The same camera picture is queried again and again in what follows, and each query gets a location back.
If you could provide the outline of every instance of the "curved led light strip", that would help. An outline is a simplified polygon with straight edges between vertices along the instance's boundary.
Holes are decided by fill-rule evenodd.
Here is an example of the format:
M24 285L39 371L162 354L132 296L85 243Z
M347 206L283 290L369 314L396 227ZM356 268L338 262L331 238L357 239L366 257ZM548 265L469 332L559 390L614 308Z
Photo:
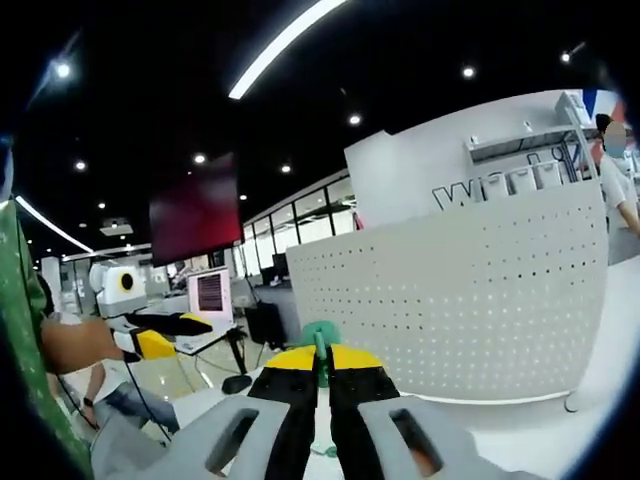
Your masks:
M40 222L44 223L47 227L49 227L51 230L56 232L58 235L60 235L65 240L68 240L69 242L73 243L75 246L77 246L78 248L81 248L82 250L84 250L87 253L93 253L93 250L91 248L87 247L84 243L80 243L78 240L73 238L71 235L69 235L68 233L66 233L65 231L61 230L57 226L55 226L53 223L51 223L39 211L37 211L35 208L33 208L29 202L27 202L24 198L22 198L22 196L18 195L16 197L16 202L18 202L20 204L20 206L22 208L24 208L27 212L29 212L35 219L40 220Z
M262 75L262 72L271 65L271 62L273 62L278 55L291 45L296 38L302 35L311 25L346 1L347 0L320 0L313 7L296 18L269 44L258 58L254 60L229 93L229 98L240 100L255 83L258 77Z

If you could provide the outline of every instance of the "black ceiling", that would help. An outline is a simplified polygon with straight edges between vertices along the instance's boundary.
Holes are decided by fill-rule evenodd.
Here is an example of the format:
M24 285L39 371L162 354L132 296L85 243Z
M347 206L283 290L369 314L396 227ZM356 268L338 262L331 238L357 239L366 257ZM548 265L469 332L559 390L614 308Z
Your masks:
M98 228L127 217L148 242L154 192L236 154L247 219L346 167L346 146L498 98L592 85L559 61L583 40L575 11L544 2L350 0L299 38L240 101L234 81L314 1L61 2L24 6L11 32L0 133L15 135L17 178L48 218L90 247L122 246ZM24 106L48 62L76 33L68 81ZM477 77L463 80L463 65ZM364 121L347 124L349 112ZM88 170L75 172L82 159ZM279 172L290 163L291 175ZM107 203L99 210L99 201ZM79 223L88 224L80 229ZM35 256L79 253L24 219Z

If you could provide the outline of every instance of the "white perforated wall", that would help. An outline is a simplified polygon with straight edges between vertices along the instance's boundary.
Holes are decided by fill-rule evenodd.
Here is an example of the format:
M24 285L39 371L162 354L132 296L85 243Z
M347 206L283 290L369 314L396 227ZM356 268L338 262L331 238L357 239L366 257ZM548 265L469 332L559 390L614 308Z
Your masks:
M602 311L597 182L475 204L287 251L302 325L331 320L400 390L522 401L577 387Z

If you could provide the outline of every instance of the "glass wall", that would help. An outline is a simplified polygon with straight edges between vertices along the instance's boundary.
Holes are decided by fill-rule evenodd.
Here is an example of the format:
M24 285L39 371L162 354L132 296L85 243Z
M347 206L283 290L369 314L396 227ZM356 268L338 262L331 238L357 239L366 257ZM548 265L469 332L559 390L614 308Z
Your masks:
M274 253L355 231L356 207L351 179L345 177L245 225L245 243L233 248L238 276L244 276L243 251L247 272L259 275L261 268L273 266Z

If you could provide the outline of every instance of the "monitor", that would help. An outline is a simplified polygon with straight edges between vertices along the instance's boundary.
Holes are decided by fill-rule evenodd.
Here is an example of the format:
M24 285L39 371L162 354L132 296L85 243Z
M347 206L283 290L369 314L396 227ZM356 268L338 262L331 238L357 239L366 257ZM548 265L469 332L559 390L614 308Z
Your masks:
M227 267L198 272L187 278L189 311L207 320L215 336L234 326L231 280Z
M149 205L155 266L230 247L242 239L231 154L194 167Z

